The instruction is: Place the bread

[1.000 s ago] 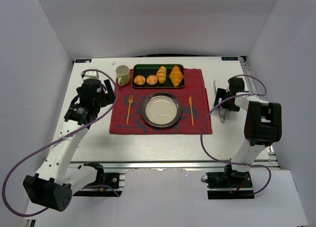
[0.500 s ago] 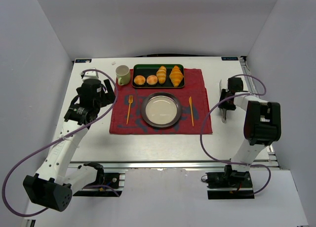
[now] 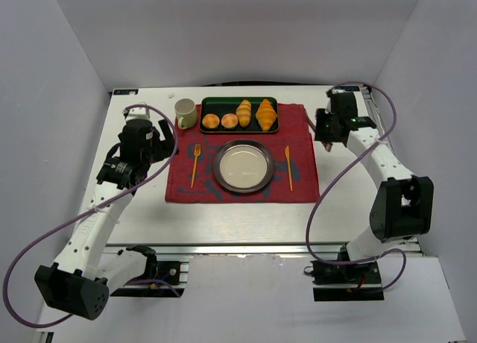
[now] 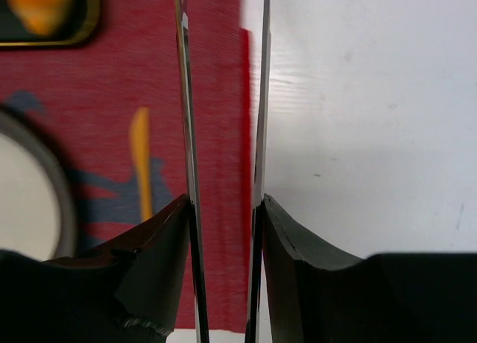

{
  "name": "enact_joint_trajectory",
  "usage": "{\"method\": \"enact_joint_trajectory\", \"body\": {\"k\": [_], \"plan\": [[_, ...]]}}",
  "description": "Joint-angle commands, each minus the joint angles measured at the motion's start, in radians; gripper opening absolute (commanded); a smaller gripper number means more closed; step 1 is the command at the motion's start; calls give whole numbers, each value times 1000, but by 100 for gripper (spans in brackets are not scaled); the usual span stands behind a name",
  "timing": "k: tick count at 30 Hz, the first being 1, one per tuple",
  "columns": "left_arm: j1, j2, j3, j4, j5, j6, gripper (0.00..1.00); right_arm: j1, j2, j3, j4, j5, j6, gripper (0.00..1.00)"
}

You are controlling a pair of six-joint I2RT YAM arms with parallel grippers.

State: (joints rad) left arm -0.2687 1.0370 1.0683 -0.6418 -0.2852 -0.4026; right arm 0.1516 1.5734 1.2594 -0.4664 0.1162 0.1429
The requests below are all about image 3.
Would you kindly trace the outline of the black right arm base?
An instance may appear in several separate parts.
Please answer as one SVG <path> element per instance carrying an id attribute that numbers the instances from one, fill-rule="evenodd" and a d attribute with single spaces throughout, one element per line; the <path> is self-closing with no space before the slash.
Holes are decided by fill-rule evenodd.
<path id="1" fill-rule="evenodd" d="M 303 269 L 312 279 L 315 302 L 382 301 L 384 293 L 375 262 L 361 265 L 325 265 L 312 261 Z"/>

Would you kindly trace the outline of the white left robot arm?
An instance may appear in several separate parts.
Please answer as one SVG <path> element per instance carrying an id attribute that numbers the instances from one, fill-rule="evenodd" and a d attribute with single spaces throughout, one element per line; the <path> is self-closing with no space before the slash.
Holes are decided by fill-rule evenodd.
<path id="1" fill-rule="evenodd" d="M 157 276 L 154 249 L 133 245 L 101 265 L 101 255 L 126 206 L 145 181 L 152 164 L 173 154 L 175 141 L 168 121 L 155 127 L 149 119 L 128 119 L 119 143 L 107 154 L 89 208 L 66 247 L 50 266 L 41 265 L 34 281 L 47 305 L 90 321 L 104 310 L 109 296 L 131 280 Z"/>

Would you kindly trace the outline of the large striped croissant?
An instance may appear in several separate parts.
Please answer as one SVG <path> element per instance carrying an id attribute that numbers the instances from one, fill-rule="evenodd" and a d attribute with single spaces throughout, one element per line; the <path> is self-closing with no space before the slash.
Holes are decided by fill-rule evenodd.
<path id="1" fill-rule="evenodd" d="M 276 119 L 277 113 L 271 102 L 268 99 L 264 99 L 256 111 L 256 120 L 262 131 L 269 131 Z"/>

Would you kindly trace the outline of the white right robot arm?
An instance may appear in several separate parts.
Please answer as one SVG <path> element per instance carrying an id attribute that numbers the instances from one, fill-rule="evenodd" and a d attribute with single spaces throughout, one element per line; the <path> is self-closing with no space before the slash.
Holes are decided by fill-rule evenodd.
<path id="1" fill-rule="evenodd" d="M 376 123 L 358 114 L 353 92 L 331 89 L 327 96 L 327 108 L 320 108 L 315 115 L 315 140 L 343 144 L 356 156 L 354 163 L 364 166 L 377 189 L 368 227 L 341 249 L 333 265 L 364 265 L 398 243 L 430 231 L 434 184 L 395 157 Z"/>

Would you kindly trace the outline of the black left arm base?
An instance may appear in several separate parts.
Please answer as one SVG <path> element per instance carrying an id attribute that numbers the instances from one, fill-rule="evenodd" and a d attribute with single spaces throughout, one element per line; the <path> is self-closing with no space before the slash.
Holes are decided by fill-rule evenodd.
<path id="1" fill-rule="evenodd" d="M 152 278 L 141 276 L 133 279 L 148 280 L 145 284 L 126 285 L 114 291 L 112 297 L 122 298 L 179 298 L 185 291 L 189 263 L 186 261 L 159 261 Z"/>

